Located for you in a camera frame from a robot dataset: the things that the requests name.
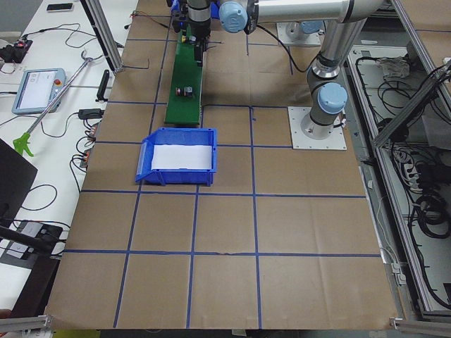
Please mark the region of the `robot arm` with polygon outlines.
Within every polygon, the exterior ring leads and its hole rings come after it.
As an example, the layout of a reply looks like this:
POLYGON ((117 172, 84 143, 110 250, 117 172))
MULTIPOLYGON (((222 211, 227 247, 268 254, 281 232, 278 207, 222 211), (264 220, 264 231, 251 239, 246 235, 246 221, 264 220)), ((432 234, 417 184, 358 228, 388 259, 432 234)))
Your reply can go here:
POLYGON ((187 29, 190 28, 190 44, 194 47, 194 59, 202 67, 204 52, 207 50, 211 34, 211 3, 217 1, 167 1, 171 8, 172 26, 175 33, 182 32, 187 39, 187 29))
POLYGON ((366 19, 382 1, 221 1, 219 18, 230 33, 252 33, 259 23, 294 23, 321 20, 328 23, 321 50, 307 68, 312 108, 301 121, 303 133, 315 140, 327 139, 334 121, 347 103, 345 88, 334 79, 350 52, 366 19))

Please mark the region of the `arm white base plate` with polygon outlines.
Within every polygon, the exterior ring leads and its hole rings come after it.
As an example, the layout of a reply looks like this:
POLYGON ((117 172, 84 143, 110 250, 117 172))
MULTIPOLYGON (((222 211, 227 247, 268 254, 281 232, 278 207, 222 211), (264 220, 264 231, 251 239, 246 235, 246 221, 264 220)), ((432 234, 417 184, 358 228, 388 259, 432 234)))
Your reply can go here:
POLYGON ((321 20, 276 23, 279 40, 287 46, 316 47, 321 45, 321 20))
POLYGON ((295 150, 346 151, 342 124, 337 116, 332 125, 313 122, 310 107, 288 106, 292 147, 295 150))

